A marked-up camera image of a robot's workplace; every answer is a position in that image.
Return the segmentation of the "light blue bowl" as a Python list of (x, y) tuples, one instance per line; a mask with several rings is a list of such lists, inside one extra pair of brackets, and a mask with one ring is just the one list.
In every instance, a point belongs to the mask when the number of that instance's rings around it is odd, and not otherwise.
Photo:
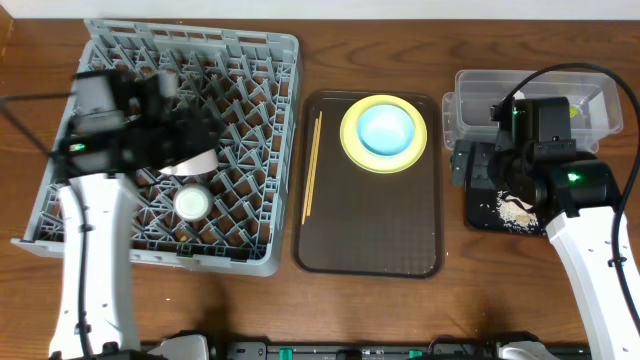
[(412, 118), (394, 105), (373, 106), (357, 123), (357, 135), (362, 145), (380, 156), (394, 156), (406, 150), (414, 133)]

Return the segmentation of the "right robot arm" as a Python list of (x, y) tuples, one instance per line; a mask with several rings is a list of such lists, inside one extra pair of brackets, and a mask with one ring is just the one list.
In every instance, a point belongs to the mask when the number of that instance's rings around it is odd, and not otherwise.
[(638, 358), (639, 269), (612, 171), (578, 149), (564, 97), (508, 98), (491, 115), (494, 141), (456, 142), (453, 181), (535, 218), (521, 230), (545, 234), (557, 252), (593, 358)]

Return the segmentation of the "wooden chopstick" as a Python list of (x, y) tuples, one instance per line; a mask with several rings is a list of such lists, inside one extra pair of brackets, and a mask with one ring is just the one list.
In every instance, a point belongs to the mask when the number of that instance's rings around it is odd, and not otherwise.
[(316, 167), (316, 161), (317, 161), (316, 157), (317, 157), (318, 135), (319, 135), (319, 129), (321, 128), (321, 120), (322, 120), (322, 112), (320, 112), (320, 115), (315, 119), (315, 123), (314, 123), (311, 152), (309, 157), (309, 167), (307, 171), (307, 179), (306, 179), (306, 185), (305, 185), (305, 196), (304, 196), (304, 202), (303, 202), (303, 208), (302, 208), (301, 225), (305, 224), (306, 217), (310, 213), (309, 205), (312, 201), (313, 184), (314, 184), (314, 176), (315, 176), (314, 174), (315, 174), (315, 167)]
[(317, 159), (318, 159), (319, 145), (320, 145), (322, 117), (323, 117), (323, 112), (321, 111), (315, 121), (315, 128), (314, 128), (314, 134), (313, 134), (314, 137), (313, 137), (312, 149), (310, 154), (310, 164), (309, 164), (310, 166), (309, 166), (309, 173), (307, 178), (308, 186), (307, 186), (307, 200), (306, 200), (306, 206), (305, 206), (305, 219), (311, 216), (314, 185), (315, 185), (315, 175), (316, 175), (316, 169), (317, 169)]

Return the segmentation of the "white cup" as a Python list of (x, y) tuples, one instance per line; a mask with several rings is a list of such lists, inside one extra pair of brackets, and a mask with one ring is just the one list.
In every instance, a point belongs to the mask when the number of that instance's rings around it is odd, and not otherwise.
[(203, 185), (188, 184), (176, 192), (173, 198), (173, 207), (182, 220), (199, 221), (211, 212), (213, 195)]

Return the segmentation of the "yellow round plate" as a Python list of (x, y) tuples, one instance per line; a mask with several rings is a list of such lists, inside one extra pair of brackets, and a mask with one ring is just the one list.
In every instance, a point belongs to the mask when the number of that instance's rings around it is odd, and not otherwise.
[[(413, 141), (409, 147), (394, 156), (372, 153), (362, 145), (357, 135), (360, 116), (367, 109), (383, 104), (403, 109), (412, 118), (415, 126)], [(392, 174), (408, 169), (419, 160), (428, 143), (427, 125), (417, 108), (398, 96), (382, 94), (366, 96), (351, 105), (342, 118), (339, 135), (343, 150), (349, 159), (359, 167), (378, 174)]]

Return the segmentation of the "pink bowl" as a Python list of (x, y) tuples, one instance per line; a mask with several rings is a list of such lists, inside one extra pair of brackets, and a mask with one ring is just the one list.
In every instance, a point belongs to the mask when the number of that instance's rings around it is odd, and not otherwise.
[(194, 176), (211, 172), (218, 165), (216, 151), (211, 149), (177, 165), (164, 167), (159, 172), (172, 176)]

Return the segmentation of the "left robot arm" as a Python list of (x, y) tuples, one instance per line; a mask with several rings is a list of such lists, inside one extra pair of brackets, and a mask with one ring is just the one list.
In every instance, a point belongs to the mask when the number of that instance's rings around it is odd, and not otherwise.
[(130, 248), (138, 170), (194, 176), (217, 168), (217, 122), (177, 109), (178, 79), (162, 71), (76, 75), (74, 111), (50, 155), (64, 256), (52, 359), (145, 359), (134, 319)]

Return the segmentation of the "green snack wrapper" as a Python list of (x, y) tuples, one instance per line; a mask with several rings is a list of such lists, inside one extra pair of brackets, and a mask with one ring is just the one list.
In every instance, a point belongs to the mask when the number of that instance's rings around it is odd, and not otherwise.
[(578, 107), (571, 105), (569, 108), (569, 114), (571, 118), (574, 118), (580, 114), (580, 110)]

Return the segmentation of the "white tissue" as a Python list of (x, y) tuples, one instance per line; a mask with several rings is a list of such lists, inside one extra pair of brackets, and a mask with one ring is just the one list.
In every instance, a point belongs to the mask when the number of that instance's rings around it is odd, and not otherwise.
[(524, 93), (523, 93), (521, 90), (518, 90), (517, 92), (515, 92), (515, 93), (512, 95), (512, 98), (513, 98), (514, 100), (522, 100), (522, 99), (524, 99), (524, 98), (525, 98), (525, 95), (524, 95)]

